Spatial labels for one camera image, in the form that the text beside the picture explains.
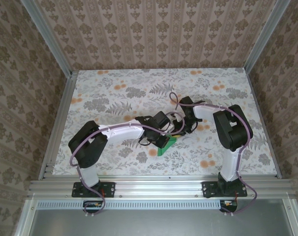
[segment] beige wallpaper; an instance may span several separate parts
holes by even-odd
[[[292,0],[250,73],[284,177],[298,197],[298,0]]]
[[[0,0],[0,236],[37,179],[65,77],[19,0]]]
[[[73,70],[242,67],[275,0],[35,0]]]

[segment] floral tablecloth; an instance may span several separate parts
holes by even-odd
[[[135,116],[173,111],[171,91],[179,98],[189,95],[193,101],[223,106],[239,104],[254,132],[243,152],[240,172],[276,174],[242,68],[80,71],[53,174],[77,174],[69,165],[68,142],[87,121],[116,124]],[[210,175],[220,171],[223,151],[215,125],[204,120],[192,134],[178,138],[162,156],[157,156],[154,145],[144,147],[137,140],[125,140],[106,146],[96,165],[101,175]]]

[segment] green object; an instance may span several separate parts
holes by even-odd
[[[172,136],[169,136],[169,137],[170,137],[170,139],[169,139],[168,143],[166,144],[166,146],[164,148],[158,148],[158,156],[162,156],[163,153],[165,153],[165,151],[167,149],[169,149],[169,147],[172,146],[177,141],[177,138],[174,138]]]

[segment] green block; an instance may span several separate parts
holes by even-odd
[[[170,137],[170,139],[169,139],[168,143],[166,144],[166,146],[164,148],[158,148],[158,156],[162,156],[163,153],[165,153],[165,151],[167,149],[169,149],[169,147],[172,146],[177,141],[177,138],[174,138],[171,136],[169,136],[169,137]]]

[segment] gray panel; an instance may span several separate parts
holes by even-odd
[[[32,236],[290,236],[281,200],[257,200],[248,210],[225,216],[218,210],[37,210]]]

